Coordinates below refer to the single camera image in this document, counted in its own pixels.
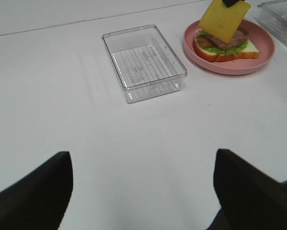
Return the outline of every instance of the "bread slice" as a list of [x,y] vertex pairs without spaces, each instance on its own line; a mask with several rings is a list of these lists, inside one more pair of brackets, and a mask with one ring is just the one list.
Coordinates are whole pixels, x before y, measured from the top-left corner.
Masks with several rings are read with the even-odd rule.
[[207,50],[202,49],[196,39],[193,42],[193,48],[195,53],[201,57],[202,59],[209,61],[209,62],[225,62],[225,61],[233,61],[236,59],[256,59],[259,56],[259,50],[256,46],[248,39],[248,45],[240,51],[239,53],[235,54],[215,54],[208,52]]

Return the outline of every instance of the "bread crust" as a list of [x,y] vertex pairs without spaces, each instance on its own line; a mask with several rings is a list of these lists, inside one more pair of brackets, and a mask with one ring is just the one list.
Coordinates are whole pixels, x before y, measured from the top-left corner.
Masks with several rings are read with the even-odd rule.
[[237,59],[256,59],[259,56],[259,52],[249,52],[249,51],[247,52],[241,51],[237,55],[208,53],[198,45],[195,38],[193,40],[193,49],[199,57],[209,62],[226,62]]

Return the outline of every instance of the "plastic tray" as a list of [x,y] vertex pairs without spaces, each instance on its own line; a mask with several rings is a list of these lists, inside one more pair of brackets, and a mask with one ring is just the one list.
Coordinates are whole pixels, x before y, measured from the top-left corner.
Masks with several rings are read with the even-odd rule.
[[126,102],[182,89],[187,70],[157,26],[104,34],[102,40]]
[[258,23],[287,46],[287,0],[263,2],[258,7]]

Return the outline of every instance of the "ham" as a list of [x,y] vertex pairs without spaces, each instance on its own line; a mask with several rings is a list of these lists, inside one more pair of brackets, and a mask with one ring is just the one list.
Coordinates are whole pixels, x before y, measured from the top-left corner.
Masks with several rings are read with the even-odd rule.
[[213,41],[220,49],[226,50],[230,47],[237,46],[243,42],[245,42],[248,37],[244,35],[241,31],[237,30],[233,35],[231,41],[229,43],[222,42],[220,39],[214,37],[213,35],[207,34],[207,37]]
[[211,41],[207,35],[198,35],[195,37],[196,41],[200,44],[203,48],[210,48],[217,46],[213,41]]
[[243,28],[241,25],[238,26],[237,30],[241,31],[244,35],[249,34],[249,32],[245,28]]

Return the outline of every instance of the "pink plate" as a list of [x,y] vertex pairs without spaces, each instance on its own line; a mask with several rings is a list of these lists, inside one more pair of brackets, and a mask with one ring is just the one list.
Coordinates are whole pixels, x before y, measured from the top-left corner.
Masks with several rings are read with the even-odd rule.
[[185,30],[184,33],[184,50],[189,59],[196,64],[204,67],[210,71],[228,75],[241,75],[255,72],[262,67],[272,58],[275,52],[275,44],[273,38],[269,33],[259,25],[247,20],[241,22],[241,26],[249,32],[249,39],[260,51],[257,59],[238,59],[227,62],[209,62],[200,58],[194,51],[192,42],[200,30],[198,27],[199,21],[192,23]]

